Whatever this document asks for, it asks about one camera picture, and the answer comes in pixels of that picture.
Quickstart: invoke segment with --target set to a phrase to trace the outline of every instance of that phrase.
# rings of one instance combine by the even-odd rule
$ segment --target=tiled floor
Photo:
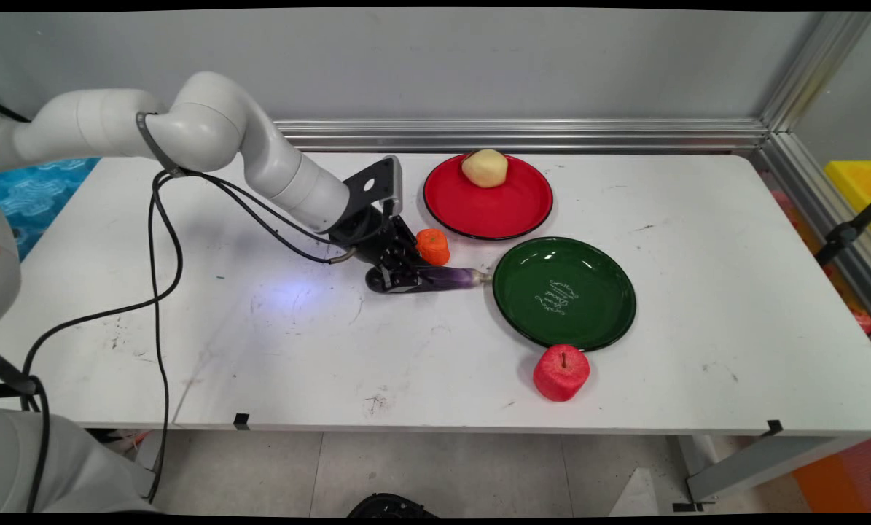
[[[661,514],[686,501],[681,452],[664,436],[172,431],[168,441],[155,504],[169,513],[338,518],[393,492],[441,518],[607,516],[636,467],[651,470]],[[708,512],[808,506],[783,476]]]

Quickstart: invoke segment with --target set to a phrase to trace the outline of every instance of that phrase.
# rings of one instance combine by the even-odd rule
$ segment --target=table
[[[346,179],[383,154],[309,156]],[[439,227],[421,188],[448,155],[398,157],[403,219]],[[573,400],[536,392],[543,349],[506,324],[491,288],[378,295],[363,284],[365,263],[302,259],[209,183],[182,179],[161,192],[185,253],[182,283],[161,306],[173,427],[232,429],[246,414],[251,429],[701,436],[762,435],[781,422],[761,448],[696,466],[699,498],[871,436],[871,343],[747,160],[520,157],[548,177],[551,216],[507,241],[445,232],[449,265],[489,272],[519,242],[556,235],[625,269],[636,320],[587,355],[593,372]],[[22,265],[20,295],[0,322],[4,356],[19,365],[56,323],[151,295],[146,212],[158,170],[145,159],[95,167]],[[240,157],[214,175],[243,184]],[[338,253],[268,222],[309,252]],[[168,283],[174,250],[157,223]],[[152,327],[146,308],[53,336],[33,367],[53,411],[86,427],[159,428]],[[758,472],[751,449],[775,461]],[[699,479],[708,489],[695,489]]]

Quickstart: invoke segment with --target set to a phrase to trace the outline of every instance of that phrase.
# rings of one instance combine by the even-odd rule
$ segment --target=plate
[[[439,164],[426,179],[423,196],[429,213],[442,226],[475,239],[524,236],[552,212],[552,188],[539,170],[505,155],[506,182],[481,188],[461,170],[467,154]]]
[[[636,318],[636,293],[621,267],[586,243],[538,237],[510,249],[496,265],[496,305],[516,332],[539,345],[601,349]]]

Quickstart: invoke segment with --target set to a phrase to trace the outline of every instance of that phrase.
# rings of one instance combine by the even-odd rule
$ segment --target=potato
[[[481,188],[495,188],[506,182],[506,157],[495,149],[482,149],[461,163],[468,180]]]

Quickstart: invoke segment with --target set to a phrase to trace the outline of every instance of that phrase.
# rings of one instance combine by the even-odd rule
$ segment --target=yellow bin
[[[824,172],[857,213],[871,203],[871,160],[835,160]]]

